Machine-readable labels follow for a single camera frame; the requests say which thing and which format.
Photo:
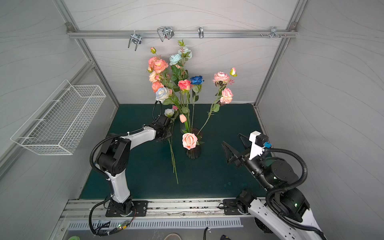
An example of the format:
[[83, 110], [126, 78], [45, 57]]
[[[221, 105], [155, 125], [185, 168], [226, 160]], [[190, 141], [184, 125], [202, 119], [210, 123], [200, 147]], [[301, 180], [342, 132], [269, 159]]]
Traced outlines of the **red ribbed glass vase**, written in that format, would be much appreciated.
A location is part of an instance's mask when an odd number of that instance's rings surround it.
[[[200, 141], [202, 139], [202, 135], [199, 134], [199, 131], [200, 130], [198, 128], [193, 128], [192, 130], [193, 134], [195, 134], [198, 140]], [[195, 148], [186, 151], [187, 157], [192, 160], [199, 158], [201, 154], [202, 154], [202, 149], [200, 145], [196, 145]]]

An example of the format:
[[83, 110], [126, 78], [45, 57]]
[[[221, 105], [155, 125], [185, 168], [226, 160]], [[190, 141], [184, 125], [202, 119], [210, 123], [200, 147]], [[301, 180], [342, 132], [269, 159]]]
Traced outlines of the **large light pink rose stem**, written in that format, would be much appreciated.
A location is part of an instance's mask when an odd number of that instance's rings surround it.
[[199, 135], [185, 133], [182, 136], [182, 144], [185, 149], [192, 150], [197, 146], [204, 144], [204, 142], [202, 142], [202, 137]]

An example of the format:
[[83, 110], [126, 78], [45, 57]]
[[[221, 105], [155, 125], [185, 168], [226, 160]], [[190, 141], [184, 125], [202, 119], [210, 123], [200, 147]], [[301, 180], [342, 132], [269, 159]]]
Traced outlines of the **pink rose stem with bud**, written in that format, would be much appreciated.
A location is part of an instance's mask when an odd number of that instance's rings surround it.
[[218, 91], [215, 95], [216, 98], [214, 102], [211, 104], [210, 110], [208, 111], [208, 117], [205, 123], [203, 124], [203, 126], [201, 127], [199, 133], [207, 125], [211, 116], [220, 110], [221, 106], [228, 105], [232, 102], [234, 94], [229, 89], [228, 85], [232, 85], [234, 83], [233, 78], [235, 78], [236, 76], [237, 76], [237, 70], [235, 67], [231, 68], [228, 74], [224, 72], [218, 72], [214, 74], [213, 83], [218, 88]]

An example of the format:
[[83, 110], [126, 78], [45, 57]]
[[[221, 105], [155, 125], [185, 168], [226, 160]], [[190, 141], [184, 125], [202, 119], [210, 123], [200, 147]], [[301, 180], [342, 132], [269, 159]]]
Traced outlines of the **white blue rose stem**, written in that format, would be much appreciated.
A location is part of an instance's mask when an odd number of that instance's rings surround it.
[[171, 154], [171, 163], [173, 168], [173, 173], [176, 178], [177, 184], [179, 184], [179, 178], [177, 173], [177, 166], [176, 166], [176, 158], [173, 150], [173, 130], [174, 130], [174, 123], [175, 123], [175, 117], [177, 115], [177, 110], [174, 109], [165, 109], [165, 117], [169, 121], [168, 127], [167, 127], [167, 141], [170, 147], [170, 154]]

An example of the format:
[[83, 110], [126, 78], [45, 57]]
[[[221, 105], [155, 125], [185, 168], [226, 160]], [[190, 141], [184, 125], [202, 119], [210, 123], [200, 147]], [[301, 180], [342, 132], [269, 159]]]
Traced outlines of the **dark blue rose stem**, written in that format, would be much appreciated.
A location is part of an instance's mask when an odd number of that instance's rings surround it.
[[194, 126], [194, 116], [195, 116], [195, 104], [199, 100], [199, 94], [202, 90], [202, 84], [204, 82], [204, 79], [202, 76], [195, 76], [191, 78], [191, 84], [192, 84], [192, 121], [191, 121], [191, 127]]

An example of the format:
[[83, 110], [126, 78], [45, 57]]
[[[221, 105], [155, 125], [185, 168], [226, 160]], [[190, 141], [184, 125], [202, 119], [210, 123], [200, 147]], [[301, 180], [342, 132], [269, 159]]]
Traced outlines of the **deep pink red rose stem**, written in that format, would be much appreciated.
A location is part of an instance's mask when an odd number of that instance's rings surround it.
[[186, 121], [184, 124], [186, 125], [186, 131], [188, 133], [192, 132], [191, 120], [190, 120], [190, 90], [192, 88], [191, 81], [182, 80], [178, 82], [178, 87], [180, 88], [180, 101], [181, 101], [181, 111], [183, 115], [186, 117]]

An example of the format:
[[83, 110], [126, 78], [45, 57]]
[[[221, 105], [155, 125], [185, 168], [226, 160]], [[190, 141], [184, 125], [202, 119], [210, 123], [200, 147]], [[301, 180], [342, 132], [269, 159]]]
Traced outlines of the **pale blue flower stem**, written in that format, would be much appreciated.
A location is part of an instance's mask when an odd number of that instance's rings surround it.
[[187, 80], [189, 72], [186, 69], [186, 63], [192, 58], [192, 51], [186, 46], [184, 40], [178, 41], [179, 50], [176, 54], [170, 56], [171, 81], [177, 86], [179, 81]]

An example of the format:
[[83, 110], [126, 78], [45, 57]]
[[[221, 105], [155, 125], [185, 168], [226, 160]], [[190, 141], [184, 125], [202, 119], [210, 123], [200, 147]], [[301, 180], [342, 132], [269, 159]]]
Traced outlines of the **peach multi-bloom rose stem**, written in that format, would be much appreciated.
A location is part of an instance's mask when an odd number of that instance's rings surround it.
[[152, 90], [156, 93], [160, 88], [163, 88], [164, 85], [162, 83], [163, 73], [157, 73], [152, 71], [149, 75], [149, 81], [152, 83]]

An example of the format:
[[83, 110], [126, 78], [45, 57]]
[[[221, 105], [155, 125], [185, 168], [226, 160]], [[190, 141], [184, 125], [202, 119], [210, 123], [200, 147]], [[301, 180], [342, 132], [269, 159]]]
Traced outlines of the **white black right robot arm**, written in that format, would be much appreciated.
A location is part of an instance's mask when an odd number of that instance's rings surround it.
[[243, 190], [236, 198], [237, 210], [251, 215], [260, 230], [281, 240], [324, 240], [310, 204], [299, 190], [308, 177], [305, 161], [296, 153], [274, 148], [268, 136], [254, 131], [239, 134], [244, 150], [222, 142], [228, 164], [245, 167], [265, 190], [264, 200]]

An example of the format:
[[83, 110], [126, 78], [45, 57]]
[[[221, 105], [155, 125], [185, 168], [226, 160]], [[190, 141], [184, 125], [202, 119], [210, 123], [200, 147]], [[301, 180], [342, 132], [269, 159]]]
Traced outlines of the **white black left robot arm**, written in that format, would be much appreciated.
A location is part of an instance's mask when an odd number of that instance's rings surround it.
[[162, 141], [171, 136], [171, 118], [164, 114], [153, 116], [151, 124], [123, 134], [112, 134], [99, 142], [90, 155], [93, 170], [102, 174], [110, 188], [106, 217], [130, 217], [138, 211], [145, 216], [147, 202], [133, 201], [128, 188], [126, 168], [133, 148], [146, 142]]

